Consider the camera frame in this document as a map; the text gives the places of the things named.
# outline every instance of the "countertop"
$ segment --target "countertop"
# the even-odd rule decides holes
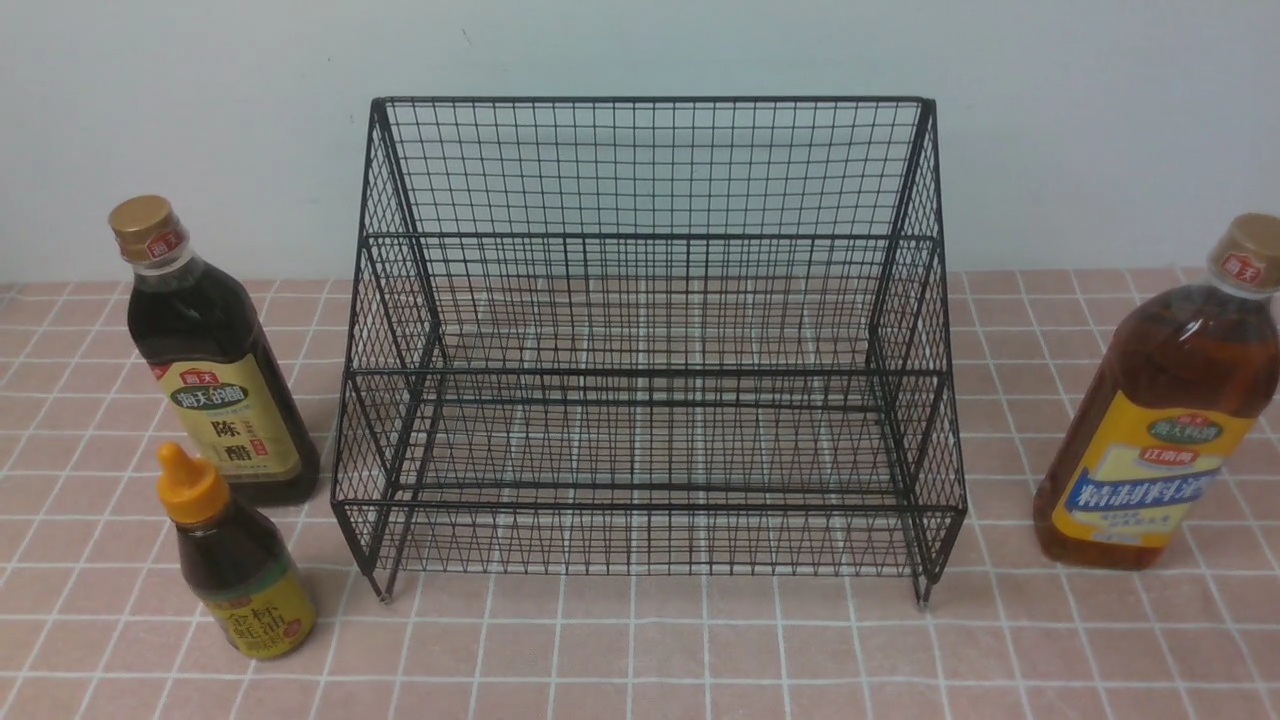
[[[1156,569],[1060,568],[1028,521],[1111,328],[1181,277],[951,274],[972,514],[928,614],[908,580],[864,578],[407,574],[383,606],[324,488],[269,512],[323,620],[266,662],[179,577],[154,451],[182,433],[124,329],[127,286],[0,286],[0,715],[1276,717],[1280,407]],[[351,286],[246,284],[329,457]]]

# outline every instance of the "bottle neck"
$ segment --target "bottle neck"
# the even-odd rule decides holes
[[[177,250],[151,263],[133,264],[133,286],[146,291],[186,287],[205,269],[205,261],[183,242]]]

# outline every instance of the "amber liquid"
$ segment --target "amber liquid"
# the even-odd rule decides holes
[[[311,497],[320,478],[320,454],[244,286],[198,256],[170,272],[138,273],[129,296],[129,334],[151,365],[236,363],[252,354],[301,462],[298,471],[283,480],[228,477],[232,492],[252,505],[294,505]]]
[[[1046,556],[1117,570],[1156,562],[1164,548],[1064,536],[1051,520],[1053,509],[1117,391],[1149,409],[1187,407],[1247,419],[1262,414],[1280,379],[1280,345],[1268,301],[1236,297],[1211,284],[1184,286],[1143,302],[1120,323],[1036,491],[1032,516]]]

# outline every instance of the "bottle label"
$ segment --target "bottle label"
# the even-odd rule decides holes
[[[1164,547],[1252,427],[1222,413],[1148,410],[1117,392],[1053,525],[1076,539]]]
[[[151,373],[200,454],[227,482],[284,480],[302,461],[252,354],[237,363],[173,363]]]
[[[197,593],[228,642],[242,653],[266,660],[302,643],[316,624],[316,609],[283,557],[252,583],[227,593]]]

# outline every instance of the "black wire rack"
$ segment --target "black wire rack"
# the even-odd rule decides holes
[[[966,512],[934,104],[372,102],[333,509],[406,569],[910,577]]]

